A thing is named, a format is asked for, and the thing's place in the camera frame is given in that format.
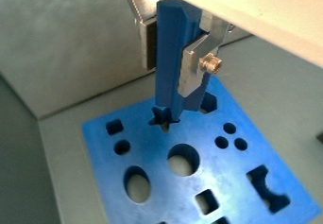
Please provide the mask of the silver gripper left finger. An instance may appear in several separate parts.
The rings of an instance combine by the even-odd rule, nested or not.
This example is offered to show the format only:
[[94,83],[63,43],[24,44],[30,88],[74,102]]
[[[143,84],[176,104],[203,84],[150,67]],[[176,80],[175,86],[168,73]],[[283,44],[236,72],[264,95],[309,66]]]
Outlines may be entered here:
[[156,63],[156,3],[159,0],[127,0],[139,29],[143,67],[155,68]]

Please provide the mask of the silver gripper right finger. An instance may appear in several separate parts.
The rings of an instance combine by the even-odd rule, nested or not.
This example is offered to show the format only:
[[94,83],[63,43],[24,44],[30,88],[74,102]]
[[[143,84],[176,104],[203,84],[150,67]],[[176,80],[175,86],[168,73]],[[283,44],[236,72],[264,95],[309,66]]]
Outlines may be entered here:
[[187,97],[200,86],[206,73],[219,71],[222,60],[218,51],[228,31],[230,23],[211,12],[203,11],[199,28],[203,35],[183,49],[178,92]]

